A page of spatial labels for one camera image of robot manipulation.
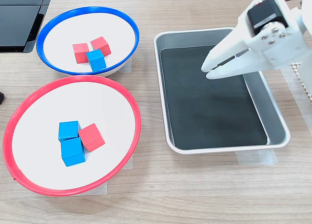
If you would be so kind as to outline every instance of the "red rim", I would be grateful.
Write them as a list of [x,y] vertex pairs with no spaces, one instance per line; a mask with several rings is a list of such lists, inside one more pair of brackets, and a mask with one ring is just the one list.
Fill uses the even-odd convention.
[[[22,173],[22,171],[18,168],[16,165],[16,162],[13,157],[13,152],[12,152],[12,138],[13,138],[13,133],[15,130],[15,127],[19,121],[19,119],[22,117],[22,115],[25,113],[25,111],[35,102],[37,101],[40,97],[43,95],[47,94],[48,92],[61,87],[66,84],[70,83],[77,83],[77,82],[94,82],[94,83],[99,83],[99,84],[104,84],[107,85],[118,92],[120,92],[129,102],[131,105],[131,108],[133,110],[133,113],[135,115],[135,121],[136,121],[136,126],[135,126],[135,134],[133,141],[131,143],[131,146],[126,154],[126,156],[122,159],[122,161],[107,175],[105,175],[103,178],[90,183],[88,185],[85,185],[83,187],[78,187],[78,188],[73,188],[73,189],[67,189],[67,190],[55,190],[55,189],[49,189],[45,187],[38,186],[31,182],[26,176]],[[25,188],[34,191],[36,193],[42,194],[42,195],[47,195],[47,196],[70,196],[70,195],[75,195],[79,193],[83,193],[86,191],[89,191],[91,189],[96,188],[97,186],[105,183],[108,181],[110,178],[112,178],[115,174],[117,174],[123,166],[128,162],[128,160],[131,158],[134,150],[136,149],[139,137],[141,133],[141,115],[140,111],[137,105],[136,100],[133,98],[131,93],[126,90],[123,86],[120,84],[116,83],[115,81],[112,81],[110,79],[100,77],[100,76],[95,76],[95,75],[76,75],[76,76],[70,76],[66,78],[62,78],[59,80],[56,80],[50,84],[47,84],[43,86],[42,88],[38,89],[35,91],[33,94],[31,94],[26,100],[22,102],[22,104],[16,109],[14,114],[12,115],[10,121],[7,124],[7,127],[5,129],[4,133],[4,138],[3,138],[3,156],[4,156],[4,161],[6,163],[6,166],[11,173],[12,177],[14,180],[18,181],[22,186]]]

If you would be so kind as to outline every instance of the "wood grain surface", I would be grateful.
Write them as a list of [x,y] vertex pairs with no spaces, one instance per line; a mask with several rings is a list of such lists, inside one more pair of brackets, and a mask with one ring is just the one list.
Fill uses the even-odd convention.
[[[44,197],[14,181],[0,155],[1,224],[311,224],[312,138],[280,71],[265,77],[291,130],[278,163],[239,165],[233,152],[177,155],[166,144],[154,37],[163,31],[235,26],[252,0],[52,0],[44,23],[82,6],[130,15],[140,29],[133,71],[110,76],[135,97],[142,133],[133,169],[108,182],[107,195]],[[0,140],[14,110],[41,86],[65,77],[36,50],[0,54]]]

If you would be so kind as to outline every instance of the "cube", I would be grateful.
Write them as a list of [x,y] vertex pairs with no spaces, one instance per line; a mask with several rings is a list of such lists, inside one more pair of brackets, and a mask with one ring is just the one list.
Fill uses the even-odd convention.
[[61,154],[67,167],[86,161],[84,148],[79,137],[63,141],[61,143]]
[[87,53],[92,71],[97,72],[106,68],[106,63],[101,50],[93,50]]
[[89,47],[87,43],[74,44],[73,48],[77,63],[88,62],[88,57],[86,53],[89,52]]
[[91,45],[94,50],[101,50],[102,54],[104,56],[110,55],[111,49],[109,48],[109,45],[107,41],[104,39],[104,37],[99,37],[93,41],[91,41]]
[[105,144],[104,139],[94,123],[84,129],[81,129],[79,131],[79,137],[89,152],[92,152]]
[[62,143],[65,140],[70,140],[79,137],[78,131],[81,129],[78,121],[59,123],[58,139]]

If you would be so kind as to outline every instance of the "red cube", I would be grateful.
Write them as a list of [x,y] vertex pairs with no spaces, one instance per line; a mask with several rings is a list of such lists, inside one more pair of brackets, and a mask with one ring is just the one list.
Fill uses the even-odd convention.
[[109,45],[107,41],[104,39],[104,37],[99,37],[93,41],[91,41],[91,45],[94,50],[101,50],[102,54],[104,56],[110,55],[111,49],[109,48]]
[[89,47],[87,43],[74,44],[73,48],[77,63],[89,62],[88,57],[86,55],[86,53],[89,52]]
[[104,139],[94,123],[78,131],[78,134],[81,138],[82,144],[89,152],[92,152],[105,144]]

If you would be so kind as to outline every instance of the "blue cube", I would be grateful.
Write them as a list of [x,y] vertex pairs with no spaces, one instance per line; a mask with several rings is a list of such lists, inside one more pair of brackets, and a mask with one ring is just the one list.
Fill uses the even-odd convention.
[[92,68],[92,71],[97,72],[106,68],[106,63],[104,59],[104,55],[102,54],[101,50],[93,50],[87,52],[87,57]]
[[79,137],[78,131],[81,130],[78,121],[59,123],[58,139],[62,143],[64,140],[70,140]]
[[63,141],[61,143],[61,153],[67,167],[86,161],[80,137]]

